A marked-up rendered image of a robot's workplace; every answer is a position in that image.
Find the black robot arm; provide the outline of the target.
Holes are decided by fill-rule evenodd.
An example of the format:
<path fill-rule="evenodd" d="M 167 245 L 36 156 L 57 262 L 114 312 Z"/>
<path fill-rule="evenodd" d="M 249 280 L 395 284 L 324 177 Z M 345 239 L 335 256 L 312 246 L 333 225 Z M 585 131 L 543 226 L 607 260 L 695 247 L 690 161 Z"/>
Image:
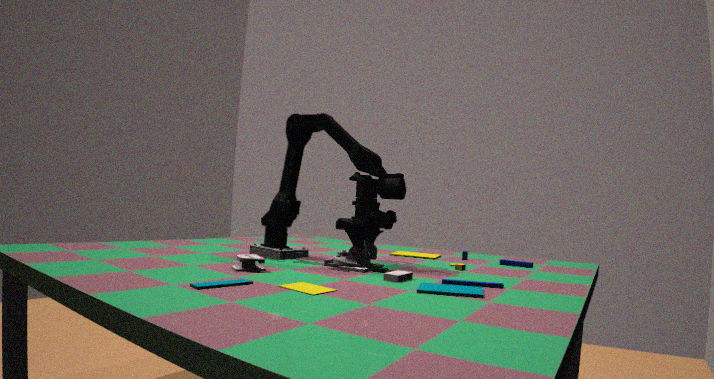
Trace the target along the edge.
<path fill-rule="evenodd" d="M 301 166 L 304 146 L 312 132 L 325 130 L 349 155 L 355 167 L 370 175 L 355 172 L 349 180 L 357 181 L 356 197 L 403 200 L 406 195 L 404 174 L 387 174 L 382 166 L 381 157 L 359 144 L 332 116 L 326 113 L 299 115 L 294 114 L 287 120 L 286 134 L 288 145 L 284 160 L 280 191 L 273 199 L 269 212 L 261 217 L 265 226 L 264 244 L 270 248 L 290 248 L 287 246 L 288 228 L 299 215 L 301 201 L 296 200 L 295 191 Z M 396 212 L 386 213 L 369 206 L 365 223 L 374 222 L 383 228 L 392 228 L 397 222 Z M 288 227 L 288 228 L 286 228 Z"/>

